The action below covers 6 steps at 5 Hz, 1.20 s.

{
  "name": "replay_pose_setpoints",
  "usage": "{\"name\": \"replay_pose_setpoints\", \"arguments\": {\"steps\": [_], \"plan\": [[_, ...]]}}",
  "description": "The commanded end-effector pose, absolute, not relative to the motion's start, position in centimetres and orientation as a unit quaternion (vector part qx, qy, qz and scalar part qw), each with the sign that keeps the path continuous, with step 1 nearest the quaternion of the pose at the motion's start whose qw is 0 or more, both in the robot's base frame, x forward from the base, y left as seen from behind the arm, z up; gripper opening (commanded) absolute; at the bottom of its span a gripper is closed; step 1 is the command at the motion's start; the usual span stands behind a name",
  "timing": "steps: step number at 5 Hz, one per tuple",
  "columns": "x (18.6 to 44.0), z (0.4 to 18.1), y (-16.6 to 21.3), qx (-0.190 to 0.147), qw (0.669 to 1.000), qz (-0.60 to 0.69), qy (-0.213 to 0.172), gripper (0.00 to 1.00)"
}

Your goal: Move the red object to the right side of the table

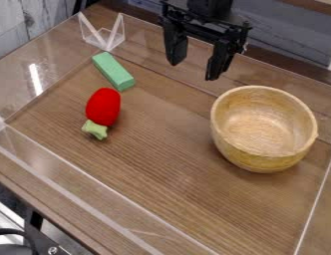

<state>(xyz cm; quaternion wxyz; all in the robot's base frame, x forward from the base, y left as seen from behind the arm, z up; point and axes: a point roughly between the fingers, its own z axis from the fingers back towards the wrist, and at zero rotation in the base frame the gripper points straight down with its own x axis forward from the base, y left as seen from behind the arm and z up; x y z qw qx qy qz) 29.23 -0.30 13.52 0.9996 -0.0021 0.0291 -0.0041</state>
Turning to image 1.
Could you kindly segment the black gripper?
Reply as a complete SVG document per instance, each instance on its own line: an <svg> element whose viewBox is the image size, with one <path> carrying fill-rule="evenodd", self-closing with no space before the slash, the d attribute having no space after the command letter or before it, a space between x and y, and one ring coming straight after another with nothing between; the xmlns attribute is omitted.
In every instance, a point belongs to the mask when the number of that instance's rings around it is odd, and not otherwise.
<svg viewBox="0 0 331 255"><path fill-rule="evenodd" d="M251 23L232 11L234 0L161 0L161 3L169 63L176 66L187 58L188 36L215 43L205 79L218 80L230 68L235 52L246 51Z"/></svg>

